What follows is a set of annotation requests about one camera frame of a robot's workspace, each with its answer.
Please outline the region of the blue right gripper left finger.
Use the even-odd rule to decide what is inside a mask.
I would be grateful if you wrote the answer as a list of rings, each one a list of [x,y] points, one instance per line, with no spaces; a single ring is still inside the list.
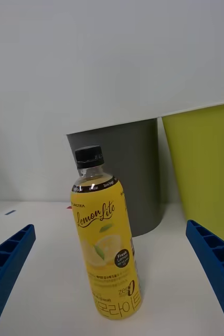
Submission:
[[[0,244],[0,317],[35,240],[29,224]]]

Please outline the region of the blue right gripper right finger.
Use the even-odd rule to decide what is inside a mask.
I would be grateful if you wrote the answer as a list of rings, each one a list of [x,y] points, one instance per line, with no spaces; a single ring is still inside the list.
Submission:
[[[187,222],[186,237],[224,313],[224,241],[194,220]]]

